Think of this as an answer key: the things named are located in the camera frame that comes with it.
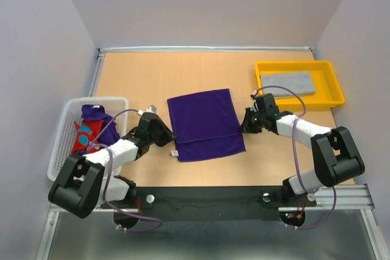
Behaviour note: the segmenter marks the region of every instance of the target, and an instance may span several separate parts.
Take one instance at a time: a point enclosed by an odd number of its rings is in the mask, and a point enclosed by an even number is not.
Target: metal floor
[[[328,212],[307,211],[307,224]],[[111,212],[94,212],[83,220],[60,213],[49,259],[370,260],[375,256],[360,210],[336,210],[326,224],[312,230],[248,220],[166,222],[143,234],[117,231]]]

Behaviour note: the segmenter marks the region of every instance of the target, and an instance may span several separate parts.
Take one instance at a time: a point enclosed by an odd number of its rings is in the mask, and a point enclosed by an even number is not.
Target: folded towel
[[[179,161],[220,158],[245,151],[229,89],[168,99]]]
[[[316,89],[314,88],[314,83],[311,79],[310,72],[308,71],[262,74],[260,76],[260,79],[262,86],[284,86],[285,88],[288,88],[289,90],[296,93],[298,96],[307,96],[316,92]],[[266,88],[265,90],[263,90],[263,93],[271,93],[274,95],[274,97],[293,96],[291,93],[281,88]]]

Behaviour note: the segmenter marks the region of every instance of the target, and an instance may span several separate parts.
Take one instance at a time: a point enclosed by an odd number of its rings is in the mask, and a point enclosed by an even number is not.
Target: red cloth
[[[81,123],[81,126],[77,124],[76,122],[74,125],[77,129],[77,136],[76,140],[73,144],[72,153],[94,153],[97,152],[99,149],[92,148],[88,152],[85,152],[88,145],[92,140],[95,139],[95,137],[99,134],[101,128],[102,128],[103,120],[97,120],[97,121],[87,121],[84,120]]]

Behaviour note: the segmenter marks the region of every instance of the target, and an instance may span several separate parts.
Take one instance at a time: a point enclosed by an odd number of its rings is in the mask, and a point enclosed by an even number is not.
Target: purple fabric in basket
[[[168,99],[179,161],[220,158],[245,151],[229,89]]]
[[[103,120],[102,129],[111,121],[112,117],[105,113],[102,105],[82,105],[81,118],[89,121]],[[101,144],[110,146],[117,142],[120,137],[116,132],[116,123],[112,122],[108,128],[102,133],[98,141]]]

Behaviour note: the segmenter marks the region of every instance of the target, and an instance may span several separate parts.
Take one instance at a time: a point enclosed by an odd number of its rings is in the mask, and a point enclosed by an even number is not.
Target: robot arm
[[[138,126],[109,147],[113,154],[112,169],[139,159],[151,144],[163,147],[176,138],[155,113],[144,112]],[[52,185],[49,201],[82,219],[88,216],[97,204],[103,203],[109,162],[107,149],[84,156],[70,155]],[[108,201],[130,198],[134,196],[134,188],[132,181],[115,176],[110,180],[106,198]]]
[[[262,128],[277,135],[292,137],[296,119],[296,140],[313,152],[314,168],[301,173],[303,185],[308,190],[323,186],[332,187],[364,172],[364,163],[353,138],[345,127],[328,128],[309,123],[291,112],[279,112],[272,94],[251,96],[252,107],[246,108],[243,133],[259,133]],[[297,176],[283,181],[285,196],[303,194]]]

